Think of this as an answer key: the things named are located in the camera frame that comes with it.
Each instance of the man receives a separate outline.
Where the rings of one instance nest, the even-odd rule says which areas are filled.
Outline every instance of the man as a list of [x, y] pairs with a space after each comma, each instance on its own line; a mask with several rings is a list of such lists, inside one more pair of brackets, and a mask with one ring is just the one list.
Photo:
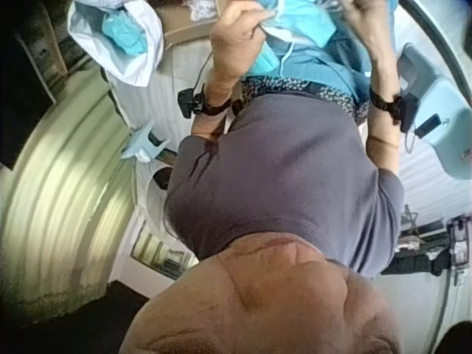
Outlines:
[[[372, 90], [400, 91], [384, 0], [343, 0], [372, 61]], [[223, 134], [236, 82], [273, 13], [234, 1], [211, 34], [205, 108], [180, 145], [167, 219], [201, 263], [141, 309], [122, 353], [398, 353], [368, 279], [400, 233], [400, 130], [369, 109], [367, 147], [336, 104], [305, 93], [256, 98]]]

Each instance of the floral patterned cloth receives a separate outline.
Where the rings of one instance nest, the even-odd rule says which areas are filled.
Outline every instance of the floral patterned cloth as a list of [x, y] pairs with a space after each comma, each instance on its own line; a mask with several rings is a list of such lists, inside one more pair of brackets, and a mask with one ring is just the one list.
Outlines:
[[246, 107], [255, 97], [264, 94], [276, 94], [280, 92], [305, 92], [313, 97], [339, 105], [343, 111], [349, 114], [357, 125], [361, 125], [367, 118], [369, 102], [357, 104], [354, 98], [335, 88], [313, 83], [306, 80], [289, 77], [251, 76], [244, 77], [243, 105]]

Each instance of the dark floor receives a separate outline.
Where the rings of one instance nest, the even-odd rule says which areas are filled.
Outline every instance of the dark floor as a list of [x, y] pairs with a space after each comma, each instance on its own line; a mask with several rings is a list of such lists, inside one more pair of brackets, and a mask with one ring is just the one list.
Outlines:
[[3, 333], [3, 353], [116, 354], [134, 315], [147, 299], [120, 282], [76, 312]]

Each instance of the black smartwatch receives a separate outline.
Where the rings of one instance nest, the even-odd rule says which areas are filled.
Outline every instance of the black smartwatch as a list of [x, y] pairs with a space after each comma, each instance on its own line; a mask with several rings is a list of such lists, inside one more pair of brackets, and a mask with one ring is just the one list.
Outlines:
[[208, 103], [204, 90], [205, 85], [202, 86], [201, 92], [199, 94], [194, 95], [193, 88], [187, 88], [186, 90], [180, 91], [177, 94], [177, 103], [184, 118], [190, 119], [192, 113], [203, 113], [207, 116], [216, 116], [228, 109], [231, 105], [231, 98], [229, 98], [223, 105], [220, 105], [219, 107], [213, 107]]
[[394, 96], [393, 102], [385, 102], [371, 87], [370, 100], [374, 107], [390, 113], [393, 124], [400, 124], [400, 131], [402, 133], [408, 133], [420, 108], [420, 100], [410, 92], [401, 92]]

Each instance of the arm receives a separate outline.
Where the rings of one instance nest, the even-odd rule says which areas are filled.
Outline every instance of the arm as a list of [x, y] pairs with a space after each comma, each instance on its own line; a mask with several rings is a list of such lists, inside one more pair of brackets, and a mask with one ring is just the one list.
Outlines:
[[[369, 52], [372, 90], [392, 102], [400, 92], [397, 59], [389, 36], [386, 0], [342, 0], [344, 15]], [[366, 153], [375, 166], [398, 174], [400, 126], [390, 113], [369, 108]]]
[[[232, 1], [210, 33], [213, 70], [205, 85], [206, 102], [222, 106], [239, 79], [247, 73], [260, 53], [266, 35], [259, 23], [274, 14], [255, 1]], [[199, 114], [191, 134], [216, 141], [223, 134], [226, 111], [216, 116]]]

